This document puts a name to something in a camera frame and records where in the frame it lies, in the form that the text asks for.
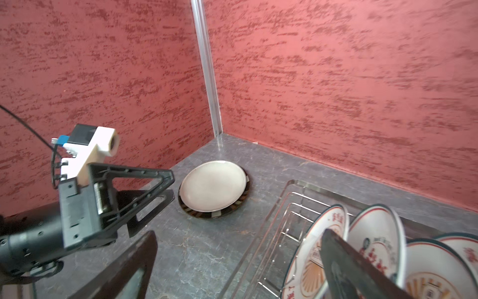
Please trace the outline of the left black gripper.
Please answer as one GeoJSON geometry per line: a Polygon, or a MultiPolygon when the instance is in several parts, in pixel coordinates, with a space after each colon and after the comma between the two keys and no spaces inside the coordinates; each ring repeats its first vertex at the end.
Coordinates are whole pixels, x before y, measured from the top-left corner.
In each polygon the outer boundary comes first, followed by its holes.
{"type": "Polygon", "coordinates": [[[87,186],[81,186],[77,177],[58,186],[66,250],[113,244],[114,232],[124,225],[132,238],[174,200],[170,169],[90,163],[89,177],[92,184],[87,186]],[[100,232],[111,233],[97,236],[100,232]]]}

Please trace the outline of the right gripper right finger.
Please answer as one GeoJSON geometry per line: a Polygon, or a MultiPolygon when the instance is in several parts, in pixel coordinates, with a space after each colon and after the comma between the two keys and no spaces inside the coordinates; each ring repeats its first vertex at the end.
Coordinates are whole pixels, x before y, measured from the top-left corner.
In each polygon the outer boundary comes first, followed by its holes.
{"type": "Polygon", "coordinates": [[[321,257],[333,299],[409,299],[406,291],[365,260],[333,230],[322,235],[321,257]]]}

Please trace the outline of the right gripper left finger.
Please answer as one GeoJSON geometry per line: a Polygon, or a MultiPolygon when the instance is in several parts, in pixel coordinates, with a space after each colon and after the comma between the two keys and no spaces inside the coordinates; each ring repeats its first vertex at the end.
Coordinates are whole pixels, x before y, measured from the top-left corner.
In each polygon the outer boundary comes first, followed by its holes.
{"type": "Polygon", "coordinates": [[[145,298],[157,253],[157,238],[150,230],[70,298],[145,298]]]}

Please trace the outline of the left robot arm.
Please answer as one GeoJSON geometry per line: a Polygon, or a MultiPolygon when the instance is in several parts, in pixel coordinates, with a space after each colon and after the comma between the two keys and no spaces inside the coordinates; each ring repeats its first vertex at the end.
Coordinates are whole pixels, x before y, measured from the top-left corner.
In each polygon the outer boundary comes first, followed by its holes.
{"type": "Polygon", "coordinates": [[[1,218],[1,283],[27,284],[58,273],[62,258],[116,242],[118,229],[133,237],[174,198],[170,169],[90,163],[89,185],[61,181],[59,200],[1,218]]]}

